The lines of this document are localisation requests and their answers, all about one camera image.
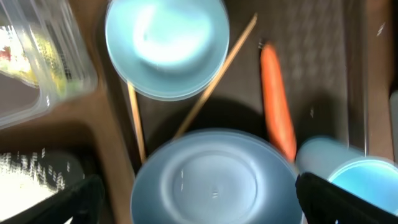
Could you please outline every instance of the wooden countertop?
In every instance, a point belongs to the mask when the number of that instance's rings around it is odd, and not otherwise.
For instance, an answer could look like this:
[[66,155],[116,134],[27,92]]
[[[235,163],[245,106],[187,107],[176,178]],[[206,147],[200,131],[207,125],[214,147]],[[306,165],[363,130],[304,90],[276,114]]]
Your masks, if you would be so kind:
[[369,152],[393,160],[389,91],[394,78],[392,6],[390,0],[368,0]]

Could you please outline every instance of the blue cup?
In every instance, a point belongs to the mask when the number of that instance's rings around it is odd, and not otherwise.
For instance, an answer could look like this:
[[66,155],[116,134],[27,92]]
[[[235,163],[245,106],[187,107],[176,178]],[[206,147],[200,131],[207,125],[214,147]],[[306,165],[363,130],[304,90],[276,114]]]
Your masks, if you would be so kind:
[[311,172],[353,195],[398,215],[398,168],[388,160],[328,138],[307,141],[298,151],[299,171]]

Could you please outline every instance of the carrot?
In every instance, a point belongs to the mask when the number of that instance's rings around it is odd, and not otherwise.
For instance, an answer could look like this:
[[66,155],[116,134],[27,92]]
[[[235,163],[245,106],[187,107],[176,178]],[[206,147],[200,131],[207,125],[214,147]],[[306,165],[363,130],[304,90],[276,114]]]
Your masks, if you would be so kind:
[[264,112],[271,143],[289,162],[296,156],[296,138],[287,105],[285,88],[275,48],[266,44],[261,51],[261,79]]

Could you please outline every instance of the plastic container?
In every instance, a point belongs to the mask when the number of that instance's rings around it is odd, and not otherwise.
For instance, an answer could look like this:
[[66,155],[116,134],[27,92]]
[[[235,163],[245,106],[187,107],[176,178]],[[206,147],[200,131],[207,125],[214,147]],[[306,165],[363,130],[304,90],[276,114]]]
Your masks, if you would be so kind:
[[222,1],[118,0],[105,34],[125,81],[149,98],[177,101],[205,89],[223,65],[229,22]]
[[67,1],[1,3],[0,129],[94,90],[96,72]]
[[398,168],[378,157],[328,138],[315,138],[298,151],[299,171],[311,172],[353,195],[398,215]]
[[141,168],[132,220],[299,224],[296,177],[261,139],[237,131],[196,132],[164,145]]

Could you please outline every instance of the plastic bowl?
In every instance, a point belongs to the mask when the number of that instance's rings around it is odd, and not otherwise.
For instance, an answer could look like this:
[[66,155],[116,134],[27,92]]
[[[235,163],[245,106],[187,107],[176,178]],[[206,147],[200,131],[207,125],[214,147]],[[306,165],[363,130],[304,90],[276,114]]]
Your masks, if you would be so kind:
[[202,91],[228,51],[222,1],[112,1],[105,29],[119,75],[156,100],[182,100]]
[[268,143],[236,131],[202,131],[149,158],[131,195],[135,224],[299,224],[297,175]]

